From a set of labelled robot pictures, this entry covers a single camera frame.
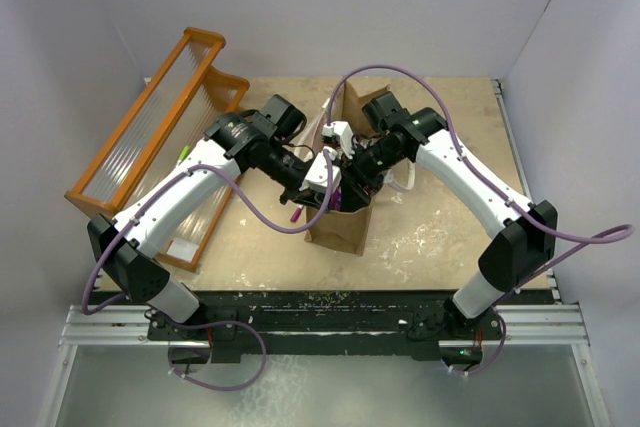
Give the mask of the purple soda can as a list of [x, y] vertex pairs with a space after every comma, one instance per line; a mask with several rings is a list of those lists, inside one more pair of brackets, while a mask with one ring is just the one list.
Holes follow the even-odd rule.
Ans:
[[338, 186], [330, 197], [328, 209], [330, 211], [341, 212], [342, 203], [343, 203], [342, 189], [340, 186]]

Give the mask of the brown canvas tote bag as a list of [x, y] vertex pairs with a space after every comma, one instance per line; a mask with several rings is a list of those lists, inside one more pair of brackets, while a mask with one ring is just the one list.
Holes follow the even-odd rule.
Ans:
[[[335, 119], [350, 124], [354, 133], [355, 150], [366, 148], [381, 136], [366, 117], [363, 108], [390, 91], [389, 86], [384, 86], [367, 93], [359, 92], [351, 83], [346, 83], [339, 89], [334, 104]], [[394, 176], [393, 168], [386, 171], [382, 187], [387, 186], [401, 193], [411, 191], [415, 183], [415, 164], [409, 160], [405, 164], [406, 172], [400, 177]], [[329, 211], [307, 232], [305, 240], [328, 249], [361, 256], [372, 212], [373, 200], [368, 207], [356, 212]]]

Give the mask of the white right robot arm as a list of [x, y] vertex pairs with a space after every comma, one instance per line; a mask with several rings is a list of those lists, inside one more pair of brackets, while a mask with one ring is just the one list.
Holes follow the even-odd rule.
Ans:
[[533, 203], [511, 189], [451, 133], [445, 119], [431, 108], [415, 113], [384, 92], [362, 112], [374, 131], [366, 145], [358, 143], [345, 121], [322, 129], [325, 141], [338, 143], [342, 158], [341, 206], [346, 211], [368, 205], [384, 175], [409, 160], [433, 173], [474, 214], [491, 242], [478, 260], [478, 271], [444, 306], [446, 330], [467, 338], [480, 326], [480, 316], [506, 293], [528, 281], [555, 253], [555, 207]]

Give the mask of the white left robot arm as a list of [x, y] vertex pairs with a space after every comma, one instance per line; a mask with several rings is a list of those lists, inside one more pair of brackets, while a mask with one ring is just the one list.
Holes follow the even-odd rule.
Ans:
[[121, 290], [110, 303], [129, 299], [147, 304], [168, 316], [182, 338], [201, 335], [206, 316], [198, 297], [155, 256], [184, 219], [223, 187], [231, 187], [247, 202], [236, 180], [251, 168], [297, 199], [322, 194], [317, 213], [323, 215], [339, 184], [334, 154], [325, 148], [315, 160], [304, 162], [284, 147], [305, 121], [305, 115], [280, 95], [272, 96], [260, 111], [222, 114], [187, 158], [136, 204], [112, 219], [94, 217], [88, 232], [96, 265], [83, 292], [83, 313], [93, 315], [105, 308], [104, 303], [89, 304], [97, 276], [104, 272]]

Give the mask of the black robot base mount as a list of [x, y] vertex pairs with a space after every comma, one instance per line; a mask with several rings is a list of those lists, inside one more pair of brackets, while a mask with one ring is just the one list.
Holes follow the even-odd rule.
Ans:
[[524, 290], [474, 320], [453, 311], [448, 290], [202, 291], [192, 320], [143, 306], [144, 339], [167, 343], [186, 365], [235, 364], [245, 355], [409, 357], [476, 366], [500, 341], [506, 307], [550, 306], [548, 289]]

